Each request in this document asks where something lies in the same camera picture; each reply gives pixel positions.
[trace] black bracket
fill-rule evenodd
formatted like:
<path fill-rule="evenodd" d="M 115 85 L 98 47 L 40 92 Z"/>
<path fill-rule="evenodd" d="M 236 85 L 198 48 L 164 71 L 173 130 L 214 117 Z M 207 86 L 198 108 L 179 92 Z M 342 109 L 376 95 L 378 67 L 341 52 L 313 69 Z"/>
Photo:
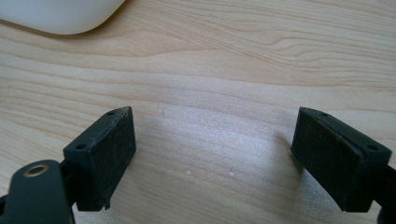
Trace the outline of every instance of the black bracket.
<path fill-rule="evenodd" d="M 12 176 L 0 224 L 75 223 L 71 206 L 100 211 L 136 151 L 132 108 L 105 113 L 64 149 L 64 161 L 36 161 Z"/>
<path fill-rule="evenodd" d="M 378 223 L 396 223 L 396 172 L 391 150 L 321 111 L 300 108 L 291 152 L 343 211 L 367 212 L 373 200 Z"/>

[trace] white object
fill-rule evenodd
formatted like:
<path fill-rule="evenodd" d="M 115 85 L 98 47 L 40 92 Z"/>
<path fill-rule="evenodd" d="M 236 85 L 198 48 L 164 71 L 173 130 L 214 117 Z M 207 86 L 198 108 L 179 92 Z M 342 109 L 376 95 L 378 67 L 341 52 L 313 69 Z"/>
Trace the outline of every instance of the white object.
<path fill-rule="evenodd" d="M 0 19 L 57 35 L 102 24 L 124 0 L 0 0 Z"/>

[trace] wood grain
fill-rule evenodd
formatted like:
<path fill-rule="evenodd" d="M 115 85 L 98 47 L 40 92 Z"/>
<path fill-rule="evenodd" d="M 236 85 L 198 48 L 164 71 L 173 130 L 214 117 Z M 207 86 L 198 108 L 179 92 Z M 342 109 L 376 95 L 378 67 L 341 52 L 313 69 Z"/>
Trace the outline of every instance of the wood grain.
<path fill-rule="evenodd" d="M 138 150 L 111 208 L 78 223 L 375 223 L 289 148 L 299 106 L 396 148 L 396 4 L 131 0 L 69 36 L 0 21 L 0 195 L 124 105 Z"/>

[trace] mounting hole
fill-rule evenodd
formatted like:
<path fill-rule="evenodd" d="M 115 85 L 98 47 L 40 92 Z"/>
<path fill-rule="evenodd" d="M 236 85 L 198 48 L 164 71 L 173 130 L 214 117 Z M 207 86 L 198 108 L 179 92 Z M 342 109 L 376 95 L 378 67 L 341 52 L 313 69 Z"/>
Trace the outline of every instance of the mounting hole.
<path fill-rule="evenodd" d="M 76 149 L 84 149 L 87 145 L 85 144 L 79 144 L 76 146 Z"/>
<path fill-rule="evenodd" d="M 40 164 L 28 169 L 23 175 L 26 177 L 33 177 L 37 175 L 44 174 L 49 169 L 47 164 Z"/>
<path fill-rule="evenodd" d="M 374 150 L 374 151 L 378 150 L 378 147 L 375 147 L 375 146 L 369 145 L 369 146 L 367 146 L 367 147 L 370 148 L 371 150 Z"/>

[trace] light wood surface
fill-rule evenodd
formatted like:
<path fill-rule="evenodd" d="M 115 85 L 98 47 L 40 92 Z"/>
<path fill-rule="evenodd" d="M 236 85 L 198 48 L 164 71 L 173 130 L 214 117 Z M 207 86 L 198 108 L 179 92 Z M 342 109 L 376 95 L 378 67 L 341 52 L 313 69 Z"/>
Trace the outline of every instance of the light wood surface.
<path fill-rule="evenodd" d="M 69 36 L 0 21 L 0 195 L 125 105 L 137 152 L 111 208 L 77 223 L 375 223 L 290 143 L 307 106 L 396 148 L 396 2 L 133 0 Z"/>

